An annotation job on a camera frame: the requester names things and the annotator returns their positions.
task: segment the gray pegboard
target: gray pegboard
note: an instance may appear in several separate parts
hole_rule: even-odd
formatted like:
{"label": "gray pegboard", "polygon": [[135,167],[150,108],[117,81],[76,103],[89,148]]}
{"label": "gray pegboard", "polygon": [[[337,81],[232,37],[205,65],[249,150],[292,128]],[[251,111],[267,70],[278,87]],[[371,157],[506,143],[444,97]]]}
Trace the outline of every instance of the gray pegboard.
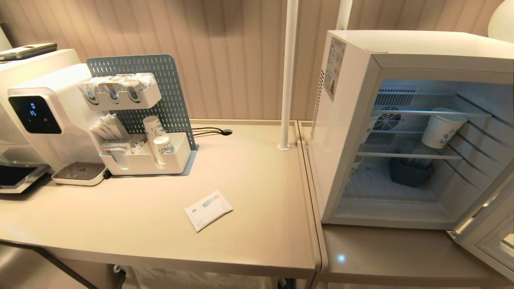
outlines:
{"label": "gray pegboard", "polygon": [[93,77],[122,73],[153,73],[162,94],[162,99],[154,107],[111,111],[111,113],[118,115],[121,123],[131,134],[144,134],[143,118],[157,115],[166,132],[186,132],[191,150],[197,149],[175,60],[171,55],[95,57],[89,58],[86,63]]}

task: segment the fridge vent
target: fridge vent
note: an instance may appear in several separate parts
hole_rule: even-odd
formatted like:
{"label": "fridge vent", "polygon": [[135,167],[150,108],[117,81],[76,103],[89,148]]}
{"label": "fridge vent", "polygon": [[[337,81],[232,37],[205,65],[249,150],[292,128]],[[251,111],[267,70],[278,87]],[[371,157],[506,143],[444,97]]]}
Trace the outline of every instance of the fridge vent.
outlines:
{"label": "fridge vent", "polygon": [[[385,111],[397,111],[395,107],[384,107]],[[378,118],[373,129],[375,131],[388,131],[400,123],[401,114],[382,114]]]}
{"label": "fridge vent", "polygon": [[370,136],[364,143],[365,145],[374,145],[374,146],[390,146],[393,142],[394,136],[396,134],[393,133],[370,133]]}
{"label": "fridge vent", "polygon": [[318,108],[320,105],[321,98],[321,90],[323,89],[323,81],[325,80],[325,73],[321,71],[320,73],[320,81],[318,83],[318,94],[316,96],[316,104],[314,105],[314,116],[313,116],[313,126],[310,131],[310,138],[314,138],[314,129],[316,128],[316,118],[318,117]]}
{"label": "fridge vent", "polygon": [[378,91],[375,105],[409,105],[412,100],[412,94],[392,94],[392,93],[414,93],[415,89],[380,89]]}

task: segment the mini fridge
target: mini fridge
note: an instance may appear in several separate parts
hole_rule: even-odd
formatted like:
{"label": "mini fridge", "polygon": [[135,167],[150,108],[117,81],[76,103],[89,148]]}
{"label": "mini fridge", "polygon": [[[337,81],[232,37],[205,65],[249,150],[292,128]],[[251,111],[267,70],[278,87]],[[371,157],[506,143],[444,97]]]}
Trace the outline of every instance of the mini fridge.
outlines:
{"label": "mini fridge", "polygon": [[446,230],[514,281],[513,83],[511,43],[329,31],[307,148],[322,223]]}

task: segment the digital display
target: digital display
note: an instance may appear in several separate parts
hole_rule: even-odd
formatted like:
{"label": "digital display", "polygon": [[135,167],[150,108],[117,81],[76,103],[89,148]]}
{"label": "digital display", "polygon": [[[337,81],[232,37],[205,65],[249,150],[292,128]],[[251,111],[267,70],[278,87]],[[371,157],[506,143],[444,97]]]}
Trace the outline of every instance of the digital display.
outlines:
{"label": "digital display", "polygon": [[53,113],[41,96],[11,96],[9,103],[23,126],[33,134],[62,133]]}

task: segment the beige table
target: beige table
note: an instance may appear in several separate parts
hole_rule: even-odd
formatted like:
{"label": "beige table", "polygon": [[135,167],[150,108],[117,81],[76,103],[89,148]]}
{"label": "beige table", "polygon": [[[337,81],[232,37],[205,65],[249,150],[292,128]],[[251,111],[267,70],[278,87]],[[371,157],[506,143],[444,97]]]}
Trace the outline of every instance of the beige table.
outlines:
{"label": "beige table", "polygon": [[[279,121],[194,121],[232,129],[196,138],[188,176],[47,181],[0,199],[0,240],[111,264],[312,279],[320,250],[297,123],[280,151]],[[184,208],[219,190],[234,210],[196,233]]]}
{"label": "beige table", "polygon": [[[311,122],[299,122],[306,146]],[[308,179],[312,184],[310,170]],[[444,231],[320,224],[311,187],[322,269],[315,285],[512,286],[512,282],[454,243]]]}

